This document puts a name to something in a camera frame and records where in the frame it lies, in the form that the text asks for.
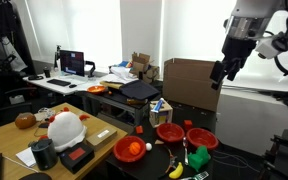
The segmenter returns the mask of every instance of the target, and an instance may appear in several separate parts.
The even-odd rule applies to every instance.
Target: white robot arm
[[[268,59],[288,51],[288,20],[285,33],[263,37],[273,14],[279,10],[288,11],[288,0],[237,0],[225,23],[227,36],[222,48],[225,57],[215,63],[211,73],[214,89],[226,75],[234,80],[254,49]]]

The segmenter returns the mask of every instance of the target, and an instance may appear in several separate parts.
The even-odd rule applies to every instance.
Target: banana
[[[177,179],[179,178],[183,173],[183,165],[181,162],[178,162],[178,166],[176,167],[176,169],[171,172],[168,176],[171,178],[171,179]]]

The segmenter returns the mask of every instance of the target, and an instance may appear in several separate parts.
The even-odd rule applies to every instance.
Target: computer monitor
[[[61,71],[84,77],[85,72],[83,52],[60,50],[60,61]]]

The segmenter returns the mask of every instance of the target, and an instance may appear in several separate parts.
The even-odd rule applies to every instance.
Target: green object
[[[194,168],[196,172],[210,160],[210,155],[207,152],[206,146],[200,146],[197,148],[196,153],[190,153],[188,155],[188,162],[190,167]]]

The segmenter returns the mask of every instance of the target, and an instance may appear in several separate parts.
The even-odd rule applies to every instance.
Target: small bowl
[[[105,91],[105,86],[91,86],[87,89],[92,94],[102,94]]]
[[[213,150],[218,146],[216,136],[208,130],[193,128],[186,133],[187,140],[195,147],[206,146],[207,150]]]
[[[129,151],[131,143],[138,142],[141,146],[141,151],[137,155],[133,155]],[[141,159],[146,152],[146,145],[144,141],[137,136],[126,136],[119,141],[114,146],[113,153],[115,157],[123,162],[134,162]]]
[[[160,124],[157,129],[157,135],[166,142],[182,141],[185,135],[181,126],[174,123]]]

